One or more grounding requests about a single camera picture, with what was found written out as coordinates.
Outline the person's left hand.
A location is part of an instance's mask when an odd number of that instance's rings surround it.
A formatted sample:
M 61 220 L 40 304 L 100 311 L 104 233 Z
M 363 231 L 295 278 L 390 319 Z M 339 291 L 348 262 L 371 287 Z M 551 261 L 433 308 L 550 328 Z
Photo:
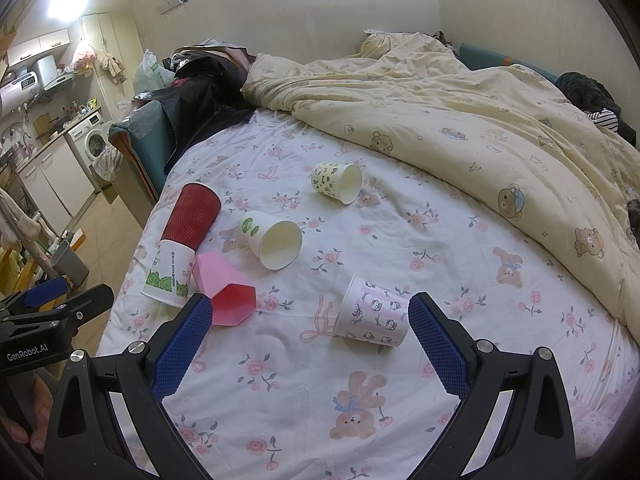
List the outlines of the person's left hand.
M 35 453 L 42 454 L 46 447 L 53 398 L 49 387 L 40 376 L 32 375 L 29 381 L 32 391 L 26 396 L 26 399 L 32 402 L 32 411 L 34 412 L 36 422 L 32 434 L 28 434 L 22 426 L 14 422 L 14 420 L 7 418 L 5 414 L 1 415 L 1 422 L 13 442 L 26 444 Z

